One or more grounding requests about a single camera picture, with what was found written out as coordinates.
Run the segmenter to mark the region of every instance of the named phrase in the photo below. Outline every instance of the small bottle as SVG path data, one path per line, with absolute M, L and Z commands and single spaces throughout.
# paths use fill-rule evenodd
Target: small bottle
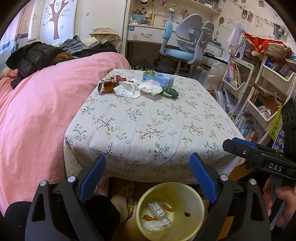
M 164 227 L 166 229 L 173 225 L 173 223 L 168 218 L 168 213 L 166 212 L 166 210 L 164 210 L 161 207 L 159 202 L 151 202 L 151 203 L 148 204 L 148 206 L 149 206 L 150 210 L 152 211 L 152 213 L 154 214 L 154 218 L 156 220 L 162 220 L 162 221 L 170 222 L 170 223 L 164 225 Z

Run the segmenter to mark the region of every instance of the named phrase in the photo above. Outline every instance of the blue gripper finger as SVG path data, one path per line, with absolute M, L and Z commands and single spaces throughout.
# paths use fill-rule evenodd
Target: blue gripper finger
M 247 146 L 249 146 L 249 147 L 252 147 L 252 148 L 258 149 L 258 147 L 256 146 L 255 143 L 251 143 L 251 142 L 248 142 L 248 141 L 246 141 L 246 140 L 243 140 L 243 139 L 240 139 L 240 138 L 237 138 L 237 137 L 234 137 L 232 140 L 235 141 L 235 142 L 238 142 L 238 143 L 241 143 L 241 144 L 247 145 Z
M 95 164 L 93 165 L 92 169 L 89 171 L 83 182 L 80 184 L 79 200 L 82 203 L 85 203 L 85 201 L 91 199 L 94 194 L 94 190 L 98 185 L 98 182 L 100 181 L 105 169 L 105 156 L 100 155 L 95 160 Z
M 203 166 L 202 160 L 197 154 L 194 153 L 190 156 L 189 164 L 191 171 L 198 181 L 198 184 L 200 185 L 206 199 L 210 200 L 212 203 L 215 203 L 218 199 L 216 193 L 216 184 Z

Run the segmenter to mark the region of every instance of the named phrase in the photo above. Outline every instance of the table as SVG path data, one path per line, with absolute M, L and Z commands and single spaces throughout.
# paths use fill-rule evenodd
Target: table
M 137 70 L 111 71 L 128 80 Z M 174 76 L 176 99 L 142 94 L 139 98 L 99 95 L 95 89 L 78 111 L 64 139 L 67 175 L 77 175 L 96 156 L 106 156 L 103 177 L 140 182 L 194 181 L 189 157 L 197 152 L 219 173 L 229 174 L 239 158 L 223 141 L 242 138 L 216 100 L 197 81 Z

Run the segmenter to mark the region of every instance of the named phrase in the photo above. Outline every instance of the curtain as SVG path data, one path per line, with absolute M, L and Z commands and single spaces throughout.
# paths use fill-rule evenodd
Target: curtain
M 0 71 L 9 56 L 28 42 L 28 32 L 35 1 L 30 1 L 17 14 L 0 40 Z

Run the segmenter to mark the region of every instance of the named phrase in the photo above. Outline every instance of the trash bin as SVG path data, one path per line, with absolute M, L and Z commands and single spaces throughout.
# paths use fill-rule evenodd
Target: trash bin
M 143 228 L 143 217 L 153 217 L 148 203 L 158 201 L 173 208 L 168 218 L 173 225 L 157 231 Z M 200 229 L 205 215 L 204 204 L 199 194 L 183 183 L 166 182 L 150 188 L 139 200 L 136 208 L 136 223 L 141 233 L 151 241 L 187 241 Z

